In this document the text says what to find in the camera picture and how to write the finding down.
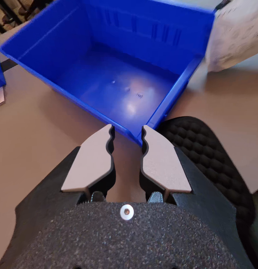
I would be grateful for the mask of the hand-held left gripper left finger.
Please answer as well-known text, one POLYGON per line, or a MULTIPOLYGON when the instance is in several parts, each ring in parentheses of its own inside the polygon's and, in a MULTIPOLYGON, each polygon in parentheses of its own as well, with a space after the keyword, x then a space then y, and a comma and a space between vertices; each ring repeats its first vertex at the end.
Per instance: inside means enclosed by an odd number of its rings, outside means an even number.
POLYGON ((98 191, 106 197, 116 182, 112 156, 114 138, 115 128, 108 124, 81 144, 61 187, 62 192, 83 192, 91 197, 98 191))

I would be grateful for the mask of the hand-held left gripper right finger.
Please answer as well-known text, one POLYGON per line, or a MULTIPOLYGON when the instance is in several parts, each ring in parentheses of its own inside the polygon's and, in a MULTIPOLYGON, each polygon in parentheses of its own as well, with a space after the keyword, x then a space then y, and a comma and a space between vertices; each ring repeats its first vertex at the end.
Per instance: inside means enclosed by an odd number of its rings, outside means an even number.
POLYGON ((139 183, 146 201, 159 192, 163 201, 170 193, 191 193, 192 188, 173 144, 147 125, 142 126, 139 183))

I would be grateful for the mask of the printed white paper bag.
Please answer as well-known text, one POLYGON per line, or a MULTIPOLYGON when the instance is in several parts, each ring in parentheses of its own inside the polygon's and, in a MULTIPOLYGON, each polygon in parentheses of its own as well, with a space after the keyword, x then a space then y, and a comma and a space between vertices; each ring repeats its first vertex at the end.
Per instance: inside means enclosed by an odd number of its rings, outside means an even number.
POLYGON ((205 62, 220 72, 258 54, 258 0, 230 1, 215 13, 205 62))

